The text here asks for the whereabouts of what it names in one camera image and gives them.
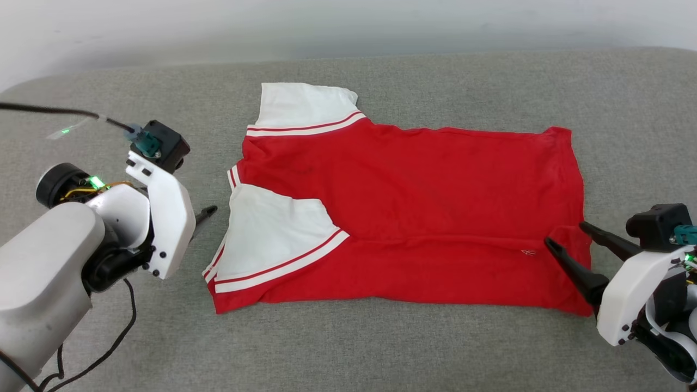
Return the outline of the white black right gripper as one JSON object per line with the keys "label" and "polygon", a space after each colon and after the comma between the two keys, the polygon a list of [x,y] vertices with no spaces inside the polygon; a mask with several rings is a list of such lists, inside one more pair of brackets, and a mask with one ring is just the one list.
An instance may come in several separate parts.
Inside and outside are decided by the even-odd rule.
{"label": "white black right gripper", "polygon": [[669,253],[640,246],[586,221],[582,232],[626,261],[610,281],[574,260],[552,238],[545,245],[583,299],[600,306],[597,330],[611,345],[637,341],[675,379],[697,385],[697,246]]}

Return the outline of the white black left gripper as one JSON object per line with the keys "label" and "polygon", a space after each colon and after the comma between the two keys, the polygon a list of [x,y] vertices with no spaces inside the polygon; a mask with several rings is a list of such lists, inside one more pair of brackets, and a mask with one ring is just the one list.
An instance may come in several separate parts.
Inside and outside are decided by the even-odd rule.
{"label": "white black left gripper", "polygon": [[195,229],[217,211],[217,205],[194,213],[187,189],[153,160],[130,151],[125,171],[130,182],[95,185],[94,177],[74,164],[61,163],[43,174],[37,201],[47,208],[82,204],[103,227],[103,238],[81,269],[89,293],[104,292],[138,268],[157,278],[179,268]]}

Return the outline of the red and white t-shirt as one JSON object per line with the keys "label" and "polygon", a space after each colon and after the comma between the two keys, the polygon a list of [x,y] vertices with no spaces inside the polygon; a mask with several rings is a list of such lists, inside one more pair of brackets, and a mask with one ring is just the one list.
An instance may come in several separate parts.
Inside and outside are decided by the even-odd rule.
{"label": "red and white t-shirt", "polygon": [[203,273],[217,314],[370,297],[592,314],[543,242],[591,265],[570,130],[403,130],[357,102],[341,87],[261,85]]}

